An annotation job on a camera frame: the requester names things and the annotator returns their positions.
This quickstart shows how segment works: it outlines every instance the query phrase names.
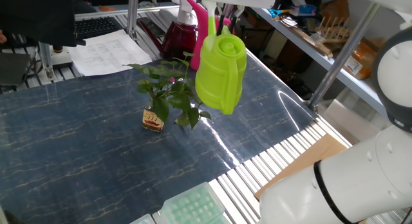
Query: cardboard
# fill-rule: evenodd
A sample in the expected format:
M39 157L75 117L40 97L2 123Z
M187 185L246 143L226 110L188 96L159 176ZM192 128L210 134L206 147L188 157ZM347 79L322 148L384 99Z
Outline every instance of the cardboard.
M255 197L260 200L260 197L270 186L290 176L295 174L307 167L311 167L316 161L324 160L331 156L334 156L344 150L347 150L345 146L339 143L334 137L326 134L308 150L306 150L301 156L294 160L288 167L283 169L278 175L275 176L270 182L263 186L257 193Z

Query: blue marble tablecloth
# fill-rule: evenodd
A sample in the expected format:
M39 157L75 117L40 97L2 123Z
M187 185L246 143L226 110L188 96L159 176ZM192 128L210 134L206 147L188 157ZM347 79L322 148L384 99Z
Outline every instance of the blue marble tablecloth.
M248 58L231 116L142 127L135 70L0 96L0 204L27 224L127 224L306 127L315 114Z

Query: small glass jar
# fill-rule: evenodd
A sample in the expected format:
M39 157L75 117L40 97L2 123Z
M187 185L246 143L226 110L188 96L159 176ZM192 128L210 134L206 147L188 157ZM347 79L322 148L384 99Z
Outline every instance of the small glass jar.
M144 106L142 124L144 128L151 131L161 132L163 130L164 123L156 116L156 113L153 111L153 103L151 98Z
M369 46L360 42L343 68L358 80L367 79L372 74L376 55Z

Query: paper document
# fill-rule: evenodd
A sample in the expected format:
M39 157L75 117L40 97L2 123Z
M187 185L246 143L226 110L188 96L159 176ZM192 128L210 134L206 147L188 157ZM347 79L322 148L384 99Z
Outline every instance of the paper document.
M126 64L152 62L124 31L93 37L86 40L86 46L69 47L71 59L84 76L107 75L130 69Z

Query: metal shelf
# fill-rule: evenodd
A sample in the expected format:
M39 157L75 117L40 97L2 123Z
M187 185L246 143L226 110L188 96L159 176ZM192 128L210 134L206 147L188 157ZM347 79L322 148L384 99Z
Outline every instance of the metal shelf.
M302 49L306 54L311 56L313 60L319 63L323 68L329 71L332 64L335 62L334 59L330 59L322 54L320 54L315 48L311 47L306 41L294 34L289 28L283 26L279 21L272 20L272 16L269 14L268 10L262 8L253 8L253 10L258 13L262 18L269 22L277 31L282 33L287 39L292 41L296 46ZM371 107L378 111L384 117L387 116L386 109L379 100L378 95L373 90L371 86L371 80L357 80L352 77L344 69L338 74L337 78L350 88L354 93L356 93L360 98L365 100Z

